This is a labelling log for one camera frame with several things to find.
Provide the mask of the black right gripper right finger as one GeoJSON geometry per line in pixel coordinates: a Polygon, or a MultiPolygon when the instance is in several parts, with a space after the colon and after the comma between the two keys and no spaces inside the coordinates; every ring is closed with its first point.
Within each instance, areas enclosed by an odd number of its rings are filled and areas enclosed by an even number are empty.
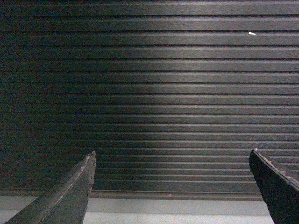
{"type": "Polygon", "coordinates": [[[299,222],[299,176],[287,167],[253,149],[249,166],[276,224],[299,222]]]}

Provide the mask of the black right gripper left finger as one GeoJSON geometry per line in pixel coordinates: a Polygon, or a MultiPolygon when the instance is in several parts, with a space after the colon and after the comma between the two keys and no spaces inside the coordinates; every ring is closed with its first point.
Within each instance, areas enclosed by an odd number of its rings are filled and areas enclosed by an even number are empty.
{"type": "Polygon", "coordinates": [[[47,192],[9,219],[7,224],[81,224],[94,184],[93,151],[47,192]]]}

